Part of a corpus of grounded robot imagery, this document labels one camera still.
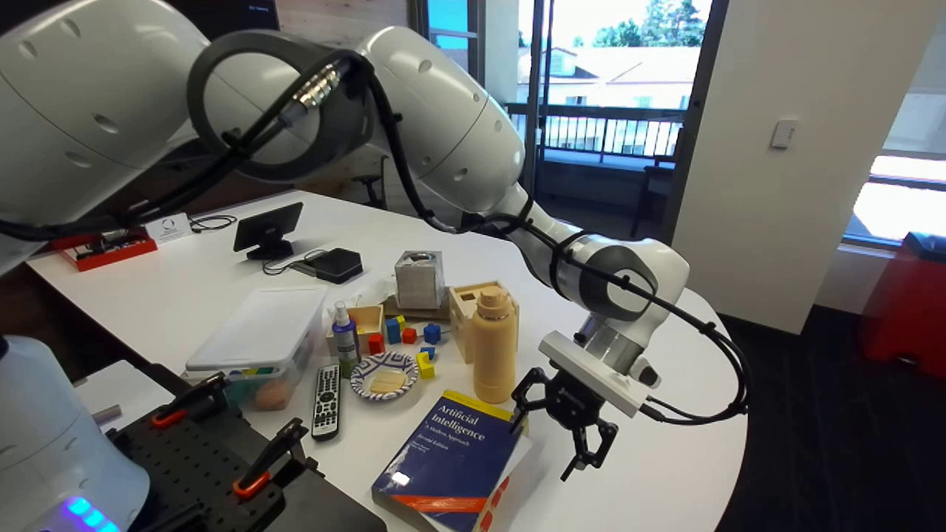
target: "black cable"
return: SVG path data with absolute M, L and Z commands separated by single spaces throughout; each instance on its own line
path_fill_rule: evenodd
M 505 224 L 516 224 L 516 222 L 517 222 L 516 216 L 490 216 L 490 220 L 505 222 Z M 524 222 L 524 224 L 517 224 L 517 229 L 529 230 L 529 235 L 533 235 L 538 244 L 545 244 L 548 250 L 557 250 L 557 247 L 558 247 L 554 238 L 548 238 L 545 230 L 538 230 L 533 222 Z M 693 325 L 693 329 L 697 329 L 703 338 L 709 338 L 709 341 L 725 352 L 727 363 L 733 366 L 737 393 L 733 393 L 731 406 L 722 408 L 718 415 L 688 415 L 688 411 L 674 408 L 674 406 L 669 406 L 669 403 L 662 403 L 662 400 L 657 400 L 657 397 L 647 397 L 652 406 L 646 403 L 646 406 L 641 406 L 641 415 L 647 415 L 647 417 L 657 420 L 657 424 L 672 424 L 672 427 L 709 427 L 709 424 L 731 420 L 731 417 L 749 411 L 745 356 L 743 356 L 743 349 L 739 349 L 731 338 L 725 338 L 725 335 L 715 329 L 715 322 L 700 322 L 697 318 L 687 313 L 684 309 L 660 298 L 660 295 L 653 294 L 657 287 L 652 287 L 652 294 L 647 294 L 647 291 L 631 285 L 626 279 L 601 272 L 601 269 L 594 269 L 594 267 L 589 267 L 589 263 L 579 263 L 579 260 L 572 258 L 572 256 L 561 256 L 561 260 L 569 260 L 572 267 L 578 267 L 578 269 L 584 269 L 584 272 L 589 272 L 589 275 L 594 275 L 594 279 L 601 279 L 601 281 L 607 281 L 607 285 L 616 285 L 616 287 L 621 287 L 621 291 L 626 291 L 626 294 L 637 294 L 637 295 L 647 298 L 652 304 L 660 304 L 660 309 L 666 309 L 669 313 L 681 318 L 687 325 Z
M 561 287 L 558 287 L 558 263 L 564 256 L 572 256 L 572 247 L 587 238 L 589 230 L 575 230 L 569 241 L 554 247 L 554 260 L 551 260 L 551 285 L 554 291 L 564 298 Z
M 193 198 L 204 195 L 218 182 L 224 182 L 241 164 L 245 164 L 267 142 L 272 142 L 285 127 L 285 124 L 272 124 L 272 121 L 278 121 L 278 115 L 297 99 L 297 93 L 304 83 L 312 83 L 315 74 L 320 74 L 322 68 L 343 63 L 343 59 L 366 66 L 366 59 L 353 50 L 334 50 L 325 59 L 315 63 L 272 102 L 272 108 L 218 161 L 210 164 L 210 170 L 204 170 L 198 177 L 186 182 L 184 188 L 165 193 L 162 198 L 143 202 L 143 205 L 130 207 L 127 213 L 109 213 L 109 216 L 80 220 L 80 222 L 68 222 L 68 224 L 22 224 L 22 222 L 0 220 L 0 235 L 14 238 L 14 241 L 28 241 L 28 244 L 47 244 L 47 241 L 60 241 L 60 238 L 102 235 L 102 230 L 116 230 L 116 229 L 127 229 L 127 224 L 145 224 L 152 220 L 159 220 L 159 216 L 181 210 L 184 205 L 189 205 Z
M 371 87 L 371 93 L 372 93 L 381 130 L 385 130 L 385 137 L 387 137 L 387 152 L 390 152 L 390 156 L 393 156 L 393 170 L 397 170 L 397 176 L 400 176 L 400 185 L 403 185 L 403 189 L 405 189 L 415 213 L 418 213 L 427 224 L 433 224 L 434 230 L 464 235 L 467 229 L 453 229 L 453 224 L 440 222 L 439 213 L 428 210 L 428 207 L 419 202 L 418 188 L 415 188 L 415 177 L 411 177 L 409 154 L 405 154 L 405 146 L 403 146 L 403 134 L 400 134 L 400 127 L 397 127 L 400 120 L 397 120 L 397 112 L 393 112 L 393 108 L 390 108 L 390 102 L 387 102 L 387 93 L 385 93 L 385 87 L 381 87 L 381 81 L 378 81 L 377 74 L 371 74 L 366 87 Z
M 230 224 L 238 224 L 238 216 L 217 213 L 217 216 L 193 220 L 193 222 L 189 222 L 189 230 L 208 235 L 208 230 L 224 230 L 224 229 L 230 229 Z

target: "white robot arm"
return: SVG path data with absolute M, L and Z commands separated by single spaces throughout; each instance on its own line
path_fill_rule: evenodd
M 214 41 L 189 83 L 193 121 L 201 139 L 229 152 L 233 139 L 229 142 L 224 134 L 245 134 L 278 96 L 260 96 L 254 90 L 254 81 L 267 71 L 264 63 L 292 66 L 289 78 L 298 78 L 297 71 L 304 71 L 315 57 L 325 57 L 325 50 L 312 49 L 315 44 L 272 32 L 244 32 Z M 541 352 L 551 356 L 554 366 L 564 377 L 558 374 L 558 378 L 551 381 L 541 374 L 529 374 L 516 390 L 520 415 L 548 408 L 578 436 L 575 467 L 601 467 L 616 427 L 601 424 L 598 411 L 604 400 L 626 417 L 646 406 L 657 374 L 641 352 L 669 318 L 669 310 L 652 304 L 647 295 L 678 303 L 688 275 L 687 260 L 653 241 L 616 244 L 587 235 L 533 205 L 520 188 L 524 142 L 513 121 L 467 71 L 427 40 L 390 28 L 371 35 L 357 49 L 357 57 L 365 59 L 329 63 L 297 99 L 297 111 L 285 111 L 292 134 L 275 134 L 252 161 L 254 173 L 281 177 L 281 161 L 304 161 L 304 152 L 320 146 L 325 130 L 334 148 L 357 146 L 365 134 L 372 130 L 372 146 L 393 154 L 409 193 L 411 177 L 418 177 L 455 210 L 485 222 L 485 229 L 490 229 L 490 222 L 504 224 L 529 269 L 592 313 L 578 341 L 551 335 L 541 344 Z M 377 108 L 371 111 L 377 112 L 357 112 L 357 99 L 372 102 Z M 347 111 L 347 130 L 329 127 L 334 111 Z M 545 384 L 548 400 L 527 403 L 529 384 Z M 587 427 L 598 427 L 604 436 L 598 452 L 584 443 Z
M 660 378 L 641 352 L 687 287 L 687 260 L 653 241 L 584 235 L 533 205 L 505 112 L 409 29 L 356 50 L 278 32 L 208 44 L 159 0 L 65 3 L 0 40 L 0 115 L 3 139 L 19 139 L 0 146 L 0 272 L 189 139 L 221 152 L 218 177 L 244 164 L 267 182 L 297 182 L 372 142 L 409 189 L 418 177 L 483 229 L 504 224 L 548 287 L 589 309 L 575 341 L 541 344 L 558 377 L 529 374 L 516 393 L 520 411 L 551 408 L 578 436 L 572 467 L 607 459 L 616 427 L 598 420 L 604 403 L 647 411 Z M 162 213 L 145 205 L 124 222 Z M 548 384 L 548 400 L 527 403 L 529 384 Z M 587 427 L 604 436 L 598 452 Z

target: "paper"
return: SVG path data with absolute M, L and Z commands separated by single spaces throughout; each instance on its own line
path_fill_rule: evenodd
M 112 406 L 121 408 L 121 417 L 102 427 L 105 431 L 124 430 L 174 400 L 162 384 L 152 381 L 127 362 L 91 374 L 87 381 L 80 381 L 78 397 L 88 408 L 88 415 L 106 411 Z

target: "red object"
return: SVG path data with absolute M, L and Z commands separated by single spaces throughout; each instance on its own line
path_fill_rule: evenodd
M 907 357 L 946 378 L 946 241 L 907 235 L 885 269 L 864 322 L 860 352 L 869 362 Z
M 50 244 L 53 253 L 68 253 L 80 272 L 102 269 L 106 263 L 130 260 L 156 253 L 156 244 L 143 230 L 112 230 L 102 238 L 65 238 Z
M 162 415 L 162 417 L 152 417 L 152 427 L 155 430 L 170 430 L 170 427 L 177 427 L 184 420 L 184 408 L 173 411 L 173 415 Z
M 371 335 L 366 338 L 366 356 L 385 352 L 385 335 Z
M 272 476 L 264 474 L 264 476 L 257 476 L 257 479 L 249 483 L 249 486 L 233 483 L 238 499 L 241 499 L 241 502 L 254 499 L 254 496 L 270 486 L 270 479 L 272 479 Z
M 418 344 L 418 329 L 403 329 L 403 344 Z

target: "book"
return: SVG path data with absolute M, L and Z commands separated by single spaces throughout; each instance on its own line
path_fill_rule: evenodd
M 428 529 L 467 532 L 490 507 L 517 442 L 508 411 L 448 390 L 387 461 L 372 496 Z

